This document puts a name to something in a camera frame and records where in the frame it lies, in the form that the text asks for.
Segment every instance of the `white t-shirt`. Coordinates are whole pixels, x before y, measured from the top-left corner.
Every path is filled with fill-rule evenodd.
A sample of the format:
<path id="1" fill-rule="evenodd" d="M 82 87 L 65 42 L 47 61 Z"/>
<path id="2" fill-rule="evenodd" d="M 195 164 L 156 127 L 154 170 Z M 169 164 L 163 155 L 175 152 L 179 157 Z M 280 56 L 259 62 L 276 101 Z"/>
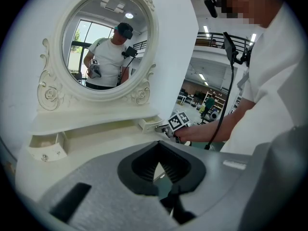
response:
<path id="1" fill-rule="evenodd" d="M 294 126 L 277 90 L 306 50 L 306 39 L 298 25 L 293 12 L 284 4 L 255 43 L 242 97 L 256 105 L 234 127 L 221 152 L 252 155 L 258 144 L 271 142 Z"/>
<path id="2" fill-rule="evenodd" d="M 94 54 L 94 58 L 98 61 L 102 77 L 93 79 L 88 77 L 87 82 L 97 86 L 116 87 L 121 66 L 126 66 L 125 64 L 129 60 L 129 58 L 124 59 L 122 55 L 126 47 L 124 44 L 115 45 L 110 39 L 107 39 L 96 47 L 100 40 L 101 38 L 91 44 L 89 51 Z"/>

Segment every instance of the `person in green shirt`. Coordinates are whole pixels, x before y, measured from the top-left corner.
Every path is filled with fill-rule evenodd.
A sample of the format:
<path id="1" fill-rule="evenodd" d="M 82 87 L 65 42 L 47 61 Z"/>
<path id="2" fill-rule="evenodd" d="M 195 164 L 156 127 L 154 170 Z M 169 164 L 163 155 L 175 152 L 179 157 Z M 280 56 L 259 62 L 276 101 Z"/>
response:
<path id="1" fill-rule="evenodd" d="M 209 97 L 205 102 L 205 109 L 201 114 L 201 118 L 205 117 L 207 112 L 213 107 L 214 104 L 215 104 L 215 94 L 213 94 L 212 97 Z"/>

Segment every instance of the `window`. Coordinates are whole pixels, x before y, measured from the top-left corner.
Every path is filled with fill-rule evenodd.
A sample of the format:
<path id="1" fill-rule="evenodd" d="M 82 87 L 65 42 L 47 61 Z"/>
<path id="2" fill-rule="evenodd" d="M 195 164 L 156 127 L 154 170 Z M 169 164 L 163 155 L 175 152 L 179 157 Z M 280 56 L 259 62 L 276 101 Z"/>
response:
<path id="1" fill-rule="evenodd" d="M 82 73 L 80 83 L 85 85 L 87 79 L 87 67 L 83 60 L 89 52 L 88 47 L 97 39 L 112 38 L 114 29 L 97 23 L 81 20 L 78 24 L 72 41 L 68 58 L 68 70 L 70 73 Z"/>

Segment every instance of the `railing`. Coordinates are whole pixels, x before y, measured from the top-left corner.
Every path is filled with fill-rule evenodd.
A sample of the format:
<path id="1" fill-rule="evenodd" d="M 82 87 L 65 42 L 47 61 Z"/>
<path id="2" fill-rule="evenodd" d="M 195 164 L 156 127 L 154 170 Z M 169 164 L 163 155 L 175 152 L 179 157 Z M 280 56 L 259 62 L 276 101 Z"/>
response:
<path id="1" fill-rule="evenodd" d="M 244 39 L 238 36 L 229 35 L 232 39 L 237 51 L 244 52 L 246 48 L 249 48 L 250 43 L 254 43 L 248 39 Z M 224 37 L 222 33 L 205 33 L 198 32 L 195 46 L 208 46 L 224 49 Z"/>
<path id="2" fill-rule="evenodd" d="M 142 50 L 142 49 L 145 49 L 146 48 L 146 44 L 147 44 L 147 40 L 145 40 L 145 41 L 142 41 L 142 42 L 139 42 L 139 43 L 137 43 L 137 44 L 134 44 L 133 45 L 133 48 L 135 49 L 135 50 Z"/>

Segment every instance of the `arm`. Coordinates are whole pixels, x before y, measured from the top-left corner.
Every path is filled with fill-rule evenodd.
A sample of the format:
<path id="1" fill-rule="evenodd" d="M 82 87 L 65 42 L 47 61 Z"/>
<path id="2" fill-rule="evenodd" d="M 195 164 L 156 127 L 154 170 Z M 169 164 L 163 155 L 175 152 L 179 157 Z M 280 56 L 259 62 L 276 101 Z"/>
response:
<path id="1" fill-rule="evenodd" d="M 223 118 L 220 129 L 214 141 L 228 140 L 235 125 L 242 119 L 245 112 L 252 109 L 254 106 L 254 102 L 243 98 L 237 109 Z M 210 141 L 217 125 L 218 120 L 199 126 L 185 127 L 177 130 L 175 135 L 180 137 L 181 141 Z"/>
<path id="2" fill-rule="evenodd" d="M 88 52 L 88 54 L 85 56 L 85 58 L 84 58 L 84 60 L 83 60 L 83 63 L 85 64 L 85 66 L 87 67 L 87 68 L 89 68 L 89 66 L 90 66 L 90 61 L 91 61 L 91 59 L 93 59 L 93 57 L 94 57 L 94 54 L 92 53 L 92 52 Z"/>

